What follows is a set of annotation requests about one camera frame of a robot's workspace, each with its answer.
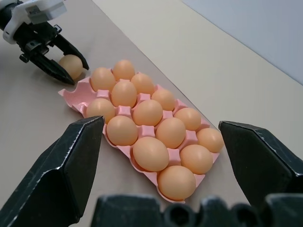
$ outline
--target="pink egg tray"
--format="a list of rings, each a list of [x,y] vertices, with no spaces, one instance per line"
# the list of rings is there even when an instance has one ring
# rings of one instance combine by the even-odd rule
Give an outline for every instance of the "pink egg tray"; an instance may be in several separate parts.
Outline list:
[[[158,89],[162,89],[162,87],[160,85],[156,85],[155,86],[155,91]],[[90,104],[91,101],[93,101],[96,98],[104,98],[107,99],[109,101],[110,100],[110,92],[108,90],[98,90],[97,92],[94,91],[91,87],[90,84],[90,77],[87,77],[83,80],[80,80],[77,84],[77,87],[74,91],[70,92],[67,91],[65,89],[61,90],[58,92],[65,100],[66,104],[72,108],[73,110],[80,112],[82,114],[83,117],[85,116],[86,113],[86,108],[88,107],[88,105]],[[137,107],[137,105],[145,100],[149,100],[151,98],[150,94],[138,94],[137,96],[137,102],[135,104],[135,106],[133,108],[129,107],[129,106],[118,106],[115,107],[115,111],[116,114],[115,116],[118,115],[123,115],[126,117],[129,117],[130,119],[132,119],[132,114],[134,112],[134,109]],[[167,118],[173,117],[173,115],[180,109],[186,108],[187,106],[182,103],[179,99],[175,100],[175,108],[173,111],[163,111],[163,117],[161,119],[161,121],[156,125],[156,126],[138,126],[138,139],[141,137],[154,137],[155,138],[155,131],[157,130],[159,124],[164,121]],[[169,202],[180,202],[180,203],[185,203],[185,201],[172,201],[168,198],[166,198],[158,189],[158,183],[157,183],[157,176],[159,172],[149,172],[146,171],[144,169],[142,169],[135,161],[134,156],[132,154],[132,149],[133,146],[115,146],[114,144],[112,144],[106,134],[106,127],[107,125],[105,124],[104,128],[103,128],[103,134],[107,140],[107,142],[114,148],[119,149],[120,151],[122,151],[123,154],[125,154],[133,168],[138,171],[139,173],[144,174],[145,176],[147,176],[147,178],[157,187],[158,193],[167,201]],[[201,119],[201,125],[200,127],[196,130],[196,131],[188,131],[186,130],[186,136],[184,141],[180,144],[179,147],[177,147],[176,149],[168,149],[169,152],[169,165],[168,166],[177,166],[177,165],[181,165],[181,160],[180,160],[180,156],[179,153],[180,151],[188,146],[188,145],[192,145],[192,144],[198,144],[198,139],[196,137],[196,133],[198,131],[200,131],[201,129],[204,128],[209,128],[210,124],[204,120]],[[219,153],[212,153],[213,156],[213,162],[216,161],[216,159],[219,156]],[[199,184],[201,183],[201,181],[204,179],[205,175],[195,175],[196,178],[196,187],[199,186]]]

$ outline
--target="egg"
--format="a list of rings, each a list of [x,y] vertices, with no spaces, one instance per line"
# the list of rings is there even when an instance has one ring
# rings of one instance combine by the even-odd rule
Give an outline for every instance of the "egg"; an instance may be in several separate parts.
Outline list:
[[[107,124],[115,116],[115,108],[107,99],[97,98],[86,109],[86,117],[104,116]]]
[[[169,152],[165,145],[154,137],[142,137],[133,146],[134,159],[143,169],[158,172],[169,164]]]
[[[59,61],[59,65],[67,71],[73,80],[77,79],[83,70],[81,59],[72,54],[62,57]]]
[[[109,90],[112,91],[116,84],[116,80],[110,69],[97,68],[90,78],[91,86],[94,91]]]
[[[116,83],[111,93],[111,101],[114,106],[130,106],[133,108],[137,101],[137,90],[135,86],[127,80]]]
[[[154,92],[154,84],[152,79],[143,73],[137,73],[133,76],[131,82],[137,89],[137,93],[144,93],[152,95]]]
[[[118,81],[119,79],[131,80],[134,76],[134,66],[128,60],[121,60],[116,63],[113,68],[113,74]]]
[[[116,146],[133,145],[138,138],[137,126],[125,116],[113,117],[107,124],[106,133],[108,139]]]
[[[171,200],[184,200],[196,189],[195,175],[183,166],[170,166],[159,174],[158,188]]]
[[[196,135],[198,143],[212,153],[219,153],[224,146],[223,137],[216,129],[202,129]]]
[[[175,108],[175,97],[174,95],[165,89],[159,89],[152,94],[152,100],[159,102],[163,110],[173,111]]]
[[[180,152],[181,165],[194,174],[205,174],[213,166],[213,156],[208,149],[193,144]]]
[[[183,142],[185,134],[184,123],[175,117],[162,121],[156,130],[156,138],[171,149],[177,148]]]
[[[136,125],[155,126],[163,116],[163,109],[160,103],[155,100],[145,100],[137,105],[133,113],[133,120]]]
[[[193,108],[183,108],[177,111],[174,117],[185,124],[186,130],[195,131],[201,125],[201,114]]]

